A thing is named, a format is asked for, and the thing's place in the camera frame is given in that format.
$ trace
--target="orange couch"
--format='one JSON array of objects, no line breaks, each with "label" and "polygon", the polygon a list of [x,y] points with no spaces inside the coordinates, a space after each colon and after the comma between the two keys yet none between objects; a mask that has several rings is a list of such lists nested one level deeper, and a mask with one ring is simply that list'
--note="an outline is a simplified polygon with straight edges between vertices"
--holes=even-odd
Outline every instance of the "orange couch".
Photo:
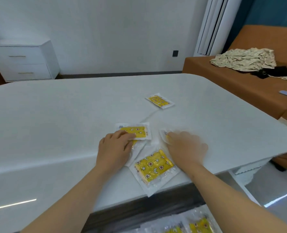
[{"label": "orange couch", "polygon": [[[273,49],[278,66],[287,66],[287,27],[245,25],[230,49],[256,47]],[[260,79],[249,73],[242,74],[229,68],[218,68],[210,63],[214,56],[188,57],[183,73],[196,74],[209,79],[239,98],[247,101],[287,125],[287,81],[280,78]],[[287,168],[287,154],[273,159]]]}]

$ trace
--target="black garment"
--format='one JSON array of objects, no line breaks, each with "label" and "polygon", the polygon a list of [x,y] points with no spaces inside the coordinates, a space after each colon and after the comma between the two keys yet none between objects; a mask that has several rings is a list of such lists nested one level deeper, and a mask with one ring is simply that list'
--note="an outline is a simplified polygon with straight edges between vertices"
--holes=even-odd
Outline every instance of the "black garment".
[{"label": "black garment", "polygon": [[287,76],[287,66],[277,66],[274,69],[261,69],[259,71],[250,72],[258,78],[265,79],[269,76],[272,77],[285,77]]}]

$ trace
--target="person's left hand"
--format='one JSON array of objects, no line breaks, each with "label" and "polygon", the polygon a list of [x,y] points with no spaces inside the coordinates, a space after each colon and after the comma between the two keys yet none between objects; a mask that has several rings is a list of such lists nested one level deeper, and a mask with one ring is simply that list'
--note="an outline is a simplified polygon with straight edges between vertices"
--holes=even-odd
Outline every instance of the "person's left hand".
[{"label": "person's left hand", "polygon": [[116,174],[129,159],[135,137],[135,133],[123,130],[107,134],[99,142],[95,167],[104,171],[108,177]]}]

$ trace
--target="pile of packets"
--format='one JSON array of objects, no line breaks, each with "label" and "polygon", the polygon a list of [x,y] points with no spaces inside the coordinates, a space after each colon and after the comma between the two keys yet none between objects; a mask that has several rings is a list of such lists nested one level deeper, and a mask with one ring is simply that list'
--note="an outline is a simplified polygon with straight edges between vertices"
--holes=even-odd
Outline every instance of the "pile of packets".
[{"label": "pile of packets", "polygon": [[[172,101],[160,94],[152,95],[146,99],[161,109],[174,105]],[[149,122],[138,124],[118,123],[116,124],[116,130],[125,130],[128,133],[136,134],[136,138],[132,141],[133,147],[130,158],[125,165],[129,167],[148,197],[152,196],[181,171],[170,159],[169,154],[160,146],[147,151],[145,158],[137,158],[143,147],[152,139]],[[161,129],[159,132],[162,140],[169,144],[167,133],[171,130]]]},{"label": "pile of packets", "polygon": [[222,233],[207,205],[146,222],[123,233]]}]

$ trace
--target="teal curtain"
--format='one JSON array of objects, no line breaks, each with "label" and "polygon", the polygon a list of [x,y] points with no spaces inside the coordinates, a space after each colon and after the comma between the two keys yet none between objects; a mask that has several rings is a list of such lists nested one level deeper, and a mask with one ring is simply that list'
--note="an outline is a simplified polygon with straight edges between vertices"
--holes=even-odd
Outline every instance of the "teal curtain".
[{"label": "teal curtain", "polygon": [[227,51],[245,24],[287,27],[287,0],[242,0],[222,52]]}]

